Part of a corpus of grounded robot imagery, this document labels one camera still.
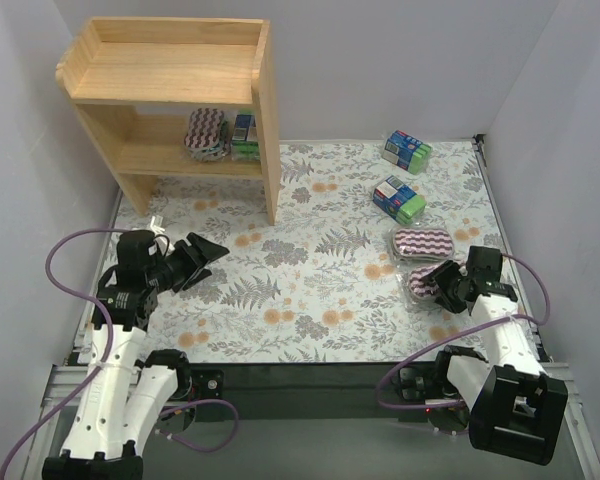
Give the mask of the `pink wavy sponge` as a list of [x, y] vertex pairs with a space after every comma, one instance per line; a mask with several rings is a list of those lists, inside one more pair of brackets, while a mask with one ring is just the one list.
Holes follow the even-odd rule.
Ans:
[[455, 253], [451, 235], [443, 228], [402, 227], [391, 234], [391, 247], [399, 260], [447, 260]]
[[194, 110], [183, 142], [189, 155], [200, 162], [219, 161], [228, 155], [228, 121], [224, 111], [209, 107]]
[[411, 270], [404, 280], [407, 295], [416, 303], [436, 305], [439, 287], [428, 276], [441, 266], [441, 263], [422, 265]]

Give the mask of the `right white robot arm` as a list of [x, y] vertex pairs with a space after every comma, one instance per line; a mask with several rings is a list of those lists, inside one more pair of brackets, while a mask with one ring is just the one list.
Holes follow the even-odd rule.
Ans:
[[503, 260], [497, 249], [473, 246], [464, 265], [446, 261], [426, 275], [437, 289], [437, 304], [468, 312], [484, 329], [483, 353], [448, 345], [437, 354], [436, 379], [464, 401], [474, 448], [547, 465], [568, 390], [546, 373], [516, 322], [518, 297], [501, 280]]

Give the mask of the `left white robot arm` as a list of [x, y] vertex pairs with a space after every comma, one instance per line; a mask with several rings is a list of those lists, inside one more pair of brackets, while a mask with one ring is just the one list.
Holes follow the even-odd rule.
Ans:
[[45, 479], [139, 479], [142, 454], [155, 424], [180, 413], [195, 416], [202, 405], [220, 405], [200, 394], [186, 354], [177, 349], [138, 355], [158, 297], [186, 291], [210, 277], [209, 264], [226, 247], [195, 233], [171, 242], [151, 230], [121, 230], [116, 262], [100, 277], [92, 316], [85, 380], [69, 394], [79, 405], [55, 457], [45, 459]]

